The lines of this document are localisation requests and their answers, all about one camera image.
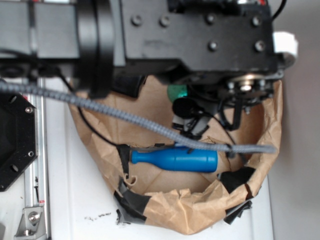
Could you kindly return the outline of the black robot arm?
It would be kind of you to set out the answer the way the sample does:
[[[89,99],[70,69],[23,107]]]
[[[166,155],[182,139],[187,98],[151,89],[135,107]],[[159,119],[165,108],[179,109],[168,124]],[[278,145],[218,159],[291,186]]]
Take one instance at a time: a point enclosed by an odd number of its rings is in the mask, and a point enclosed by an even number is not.
[[[0,74],[69,77],[100,99],[136,98],[147,76],[172,95],[172,126],[198,140],[219,115],[229,131],[271,98],[298,56],[266,0],[3,0]]]

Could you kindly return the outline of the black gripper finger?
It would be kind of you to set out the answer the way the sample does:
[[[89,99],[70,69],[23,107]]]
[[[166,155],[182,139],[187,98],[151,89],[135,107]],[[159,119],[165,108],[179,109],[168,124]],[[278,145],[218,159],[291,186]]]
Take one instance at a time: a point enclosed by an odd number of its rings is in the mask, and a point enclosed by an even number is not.
[[[210,114],[188,97],[177,98],[172,104],[172,128],[189,139],[201,139],[209,129]]]

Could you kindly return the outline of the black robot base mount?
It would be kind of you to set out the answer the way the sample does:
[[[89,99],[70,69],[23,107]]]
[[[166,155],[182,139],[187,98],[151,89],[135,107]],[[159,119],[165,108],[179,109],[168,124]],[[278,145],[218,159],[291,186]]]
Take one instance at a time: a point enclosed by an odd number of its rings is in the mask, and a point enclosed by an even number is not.
[[[0,94],[0,191],[7,191],[38,156],[36,108],[20,93]]]

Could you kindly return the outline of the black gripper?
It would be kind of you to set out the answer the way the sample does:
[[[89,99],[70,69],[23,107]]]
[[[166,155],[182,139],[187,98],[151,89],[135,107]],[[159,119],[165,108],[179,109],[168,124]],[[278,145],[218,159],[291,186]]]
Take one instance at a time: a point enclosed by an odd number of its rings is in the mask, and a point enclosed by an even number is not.
[[[239,0],[124,0],[124,77],[166,85],[236,113],[270,98],[298,57],[298,41],[274,31],[267,4]]]

